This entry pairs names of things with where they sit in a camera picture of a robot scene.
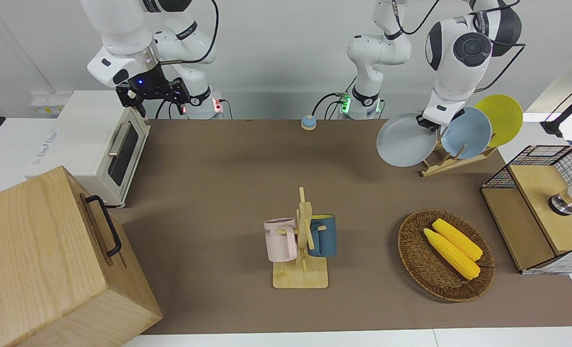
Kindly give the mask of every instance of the corn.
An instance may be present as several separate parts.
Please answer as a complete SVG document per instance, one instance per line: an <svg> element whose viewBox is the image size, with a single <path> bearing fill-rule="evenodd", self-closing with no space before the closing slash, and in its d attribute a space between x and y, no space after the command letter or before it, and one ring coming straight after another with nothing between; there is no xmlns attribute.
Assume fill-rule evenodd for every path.
<svg viewBox="0 0 572 347"><path fill-rule="evenodd" d="M423 229L423 232L427 236L427 240L430 244L442 255L442 257L453 266L458 272L464 276L465 279L471 280L475 279L481 269L475 262L467 257L462 251L460 251L453 243L445 239L439 233L435 233L428 228Z"/></svg>
<svg viewBox="0 0 572 347"><path fill-rule="evenodd" d="M453 243L454 246L464 252L469 258L473 259L473 261L481 259L481 255L483 255L481 248L461 231L454 228L454 226L440 218L437 219L436 222L433 222L432 226L440 235L448 239L449 242Z"/></svg>

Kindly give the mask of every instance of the blue mug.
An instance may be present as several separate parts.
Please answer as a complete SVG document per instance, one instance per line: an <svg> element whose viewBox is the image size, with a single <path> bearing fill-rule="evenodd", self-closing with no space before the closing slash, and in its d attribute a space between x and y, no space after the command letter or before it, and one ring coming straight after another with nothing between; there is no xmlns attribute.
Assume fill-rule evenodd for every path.
<svg viewBox="0 0 572 347"><path fill-rule="evenodd" d="M312 257L331 257L337 254L337 231L335 230L335 216L332 214L318 214L312 216L310 223L314 250L308 248Z"/></svg>

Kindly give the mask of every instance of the pink mug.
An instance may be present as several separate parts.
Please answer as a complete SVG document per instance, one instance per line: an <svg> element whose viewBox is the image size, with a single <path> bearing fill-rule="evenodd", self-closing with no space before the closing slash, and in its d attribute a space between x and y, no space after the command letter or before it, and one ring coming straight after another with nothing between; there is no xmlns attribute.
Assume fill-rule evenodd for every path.
<svg viewBox="0 0 572 347"><path fill-rule="evenodd" d="M264 239L267 242L267 254L271 262L292 261L297 258L297 240L295 240L294 218L267 220L264 225Z"/></svg>

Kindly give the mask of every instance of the brown tabletop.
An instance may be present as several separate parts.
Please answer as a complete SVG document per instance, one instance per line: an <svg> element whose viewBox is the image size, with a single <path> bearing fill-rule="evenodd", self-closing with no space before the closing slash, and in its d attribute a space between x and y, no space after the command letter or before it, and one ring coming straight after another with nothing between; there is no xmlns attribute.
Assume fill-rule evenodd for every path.
<svg viewBox="0 0 572 347"><path fill-rule="evenodd" d="M572 281L520 275L479 187L500 155L422 178L385 164L382 120L152 121L127 207L127 232L164 319L146 334L312 332L572 325ZM262 222L295 217L298 187L314 213L336 215L329 287L272 287ZM445 209L478 229L496 277L474 301L441 303L408 277L401 222Z"/></svg>

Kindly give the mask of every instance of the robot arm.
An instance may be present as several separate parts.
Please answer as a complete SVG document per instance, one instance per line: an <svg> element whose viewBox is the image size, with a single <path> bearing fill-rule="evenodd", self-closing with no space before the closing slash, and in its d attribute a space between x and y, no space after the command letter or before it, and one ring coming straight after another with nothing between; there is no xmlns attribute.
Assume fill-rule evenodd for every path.
<svg viewBox="0 0 572 347"><path fill-rule="evenodd" d="M419 119L423 127L448 125L473 95L490 58L506 53L521 33L518 15L503 0L464 1L476 12L437 22L427 36L425 55L436 81Z"/></svg>
<svg viewBox="0 0 572 347"><path fill-rule="evenodd" d="M123 106L134 107L145 116L142 102L162 99L176 104L182 113L185 103L197 100L191 97L182 77L193 92L214 94L204 73L176 66L182 77L167 81L160 64L164 60L211 64L215 59L213 52L203 55L213 46L212 40L200 33L198 24L183 12L191 0L81 0L81 4L103 42L87 68L104 85L116 86ZM166 29L154 37L145 23L145 12L163 12ZM211 110L217 109L214 102L210 103Z"/></svg>
<svg viewBox="0 0 572 347"><path fill-rule="evenodd" d="M198 24L187 13L163 13L164 29L154 35L160 57L166 61L190 62L207 65L216 58L211 49L212 40L198 29ZM185 112L191 119L210 119L222 114L220 93L207 82L206 74L199 66L172 65L183 78L190 92L190 104Z"/></svg>
<svg viewBox="0 0 572 347"><path fill-rule="evenodd" d="M397 0L401 13L406 11L407 2ZM356 35L348 42L348 58L357 67L356 83L348 91L350 105L344 112L352 119L368 119L376 112L384 78L376 65L403 64L412 51L410 41L398 26L391 0L378 0L374 22L384 35Z"/></svg>

